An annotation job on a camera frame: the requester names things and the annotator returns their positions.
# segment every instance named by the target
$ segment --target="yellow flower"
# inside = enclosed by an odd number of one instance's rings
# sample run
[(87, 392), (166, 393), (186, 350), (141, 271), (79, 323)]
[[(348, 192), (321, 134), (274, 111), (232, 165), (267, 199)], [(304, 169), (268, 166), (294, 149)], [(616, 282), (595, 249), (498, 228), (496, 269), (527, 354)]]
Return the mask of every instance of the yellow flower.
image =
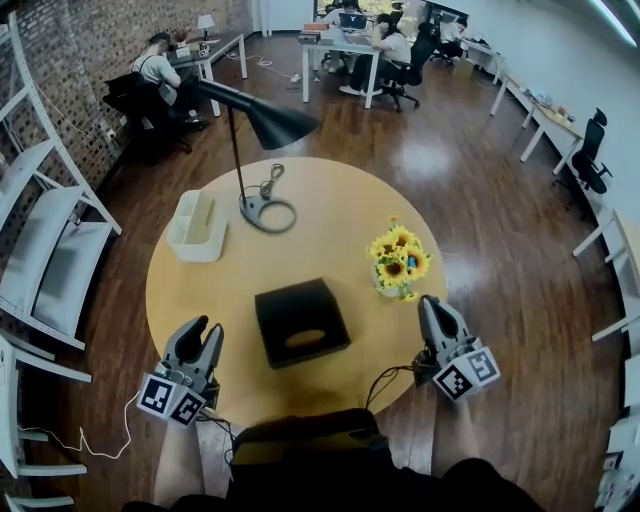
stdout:
[(418, 245), (420, 241), (411, 231), (404, 226), (395, 226), (391, 229), (391, 234), (397, 237), (396, 245), (399, 247), (407, 247), (409, 245)]
[(407, 267), (400, 262), (380, 264), (376, 267), (380, 275), (380, 283), (383, 288), (400, 286), (407, 281)]
[(431, 256), (416, 246), (407, 247), (407, 275), (411, 281), (424, 277), (430, 266)]
[(418, 300), (419, 295), (415, 292), (408, 293), (404, 297), (400, 297), (402, 302), (413, 302), (414, 300)]
[(396, 249), (397, 237), (392, 233), (376, 238), (368, 247), (369, 256), (374, 260), (379, 260), (383, 256), (390, 256)]

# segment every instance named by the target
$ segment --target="white plastic container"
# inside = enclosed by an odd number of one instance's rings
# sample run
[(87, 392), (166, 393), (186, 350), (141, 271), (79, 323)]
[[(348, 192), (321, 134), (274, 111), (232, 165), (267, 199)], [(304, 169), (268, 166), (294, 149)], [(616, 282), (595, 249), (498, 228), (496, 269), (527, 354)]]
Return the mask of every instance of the white plastic container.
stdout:
[(213, 190), (182, 194), (167, 232), (167, 243), (182, 261), (216, 261), (222, 252), (228, 216)]

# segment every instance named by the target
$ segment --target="black desk lamp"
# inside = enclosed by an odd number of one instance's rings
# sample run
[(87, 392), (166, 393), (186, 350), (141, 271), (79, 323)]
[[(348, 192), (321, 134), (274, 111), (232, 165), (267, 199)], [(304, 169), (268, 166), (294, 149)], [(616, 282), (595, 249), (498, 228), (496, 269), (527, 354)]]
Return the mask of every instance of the black desk lamp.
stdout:
[[(256, 196), (245, 195), (242, 171), (240, 169), (240, 157), (238, 156), (238, 141), (236, 140), (236, 127), (233, 119), (233, 109), (244, 112), (249, 118), (253, 130), (258, 136), (263, 149), (278, 149), (300, 140), (310, 134), (318, 126), (317, 119), (297, 110), (280, 107), (261, 100), (249, 94), (232, 89), (226, 85), (200, 80), (198, 92), (209, 99), (219, 101), (227, 106), (229, 112), (229, 130), (233, 143), (233, 156), (238, 171), (240, 182), (240, 212), (244, 218), (256, 228), (267, 233), (282, 233), (290, 229), (296, 222), (296, 210), (293, 205), (283, 199), (272, 199), (270, 186), (260, 187), (260, 194)], [(280, 174), (273, 174), (272, 179), (277, 179), (284, 168), (280, 168)], [(262, 212), (274, 205), (288, 208), (293, 213), (292, 221), (282, 228), (269, 228), (262, 224), (260, 216)]]

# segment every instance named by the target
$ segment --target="white chair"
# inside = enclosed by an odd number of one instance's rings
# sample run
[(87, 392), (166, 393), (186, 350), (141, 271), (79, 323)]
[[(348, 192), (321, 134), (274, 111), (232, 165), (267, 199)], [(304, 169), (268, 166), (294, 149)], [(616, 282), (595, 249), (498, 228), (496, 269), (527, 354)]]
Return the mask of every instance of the white chair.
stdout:
[(53, 508), (53, 507), (66, 507), (73, 505), (73, 498), (65, 496), (63, 498), (45, 498), (45, 499), (31, 499), (31, 498), (12, 498), (8, 494), (4, 495), (4, 499), (9, 505), (11, 512), (27, 512), (26, 508)]
[(28, 364), (69, 379), (91, 382), (91, 375), (52, 363), (55, 356), (0, 330), (0, 461), (14, 478), (67, 476), (87, 472), (82, 464), (29, 466), (18, 461), (20, 440), (48, 441), (46, 434), (18, 429), (18, 363)]

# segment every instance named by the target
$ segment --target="wooden floor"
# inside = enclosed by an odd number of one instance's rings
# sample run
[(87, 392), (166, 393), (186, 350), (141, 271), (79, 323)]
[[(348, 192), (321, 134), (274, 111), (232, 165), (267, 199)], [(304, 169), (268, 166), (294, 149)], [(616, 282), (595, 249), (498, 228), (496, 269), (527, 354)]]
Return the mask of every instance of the wooden floor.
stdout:
[[(300, 71), (291, 36), (254, 38), (247, 51), (286, 74)], [(618, 335), (598, 344), (590, 335), (618, 319), (620, 310), (599, 244), (579, 260), (571, 256), (593, 226), (580, 220), (579, 210), (567, 212), (566, 191), (551, 187), (558, 161), (551, 147), (543, 140), (521, 164), (535, 129), (520, 128), (521, 109), (504, 101), (491, 118), (497, 88), (481, 76), (458, 81), (439, 63), (430, 63), (425, 83), (412, 90), (422, 107), (407, 104), (399, 115), (388, 98), (376, 98), (366, 111), (364, 99), (340, 95), (340, 79), (326, 74), (311, 82), (304, 105), (301, 91), (287, 89), (288, 79), (255, 62), (247, 81), (238, 63), (227, 60), (216, 66), (216, 79), (304, 109), (322, 125), (288, 148), (265, 152), (241, 116), (242, 160), (338, 160), (385, 180), (418, 209), (442, 251), (451, 303), (491, 347), (503, 373), (470, 402), (482, 455), (546, 509), (590, 510), (608, 427), (618, 413), (621, 358)], [(224, 118), (192, 141), (193, 154), (176, 152), (156, 167), (129, 165), (108, 187), (105, 203), (124, 232), (97, 284), (86, 353), (67, 356), (94, 382), (68, 385), (38, 374), (39, 407), (27, 408), (25, 424), (52, 428), (68, 444), (83, 426), (97, 451), (117, 452), (125, 441), (123, 405), (158, 358), (144, 294), (153, 248), (182, 192), (234, 167)], [(434, 396), (430, 388), (410, 390), (381, 415), (397, 463), (428, 470)], [(149, 499), (164, 429), (135, 409), (130, 426), (132, 445), (120, 460), (83, 453), (89, 475), (39, 481), (37, 490), (72, 493), (81, 511), (116, 511), (129, 500)], [(203, 455), (208, 477), (221, 480), (212, 492), (222, 492), (223, 435), (216, 435), (207, 438)], [(40, 463), (55, 457), (41, 448), (34, 455)]]

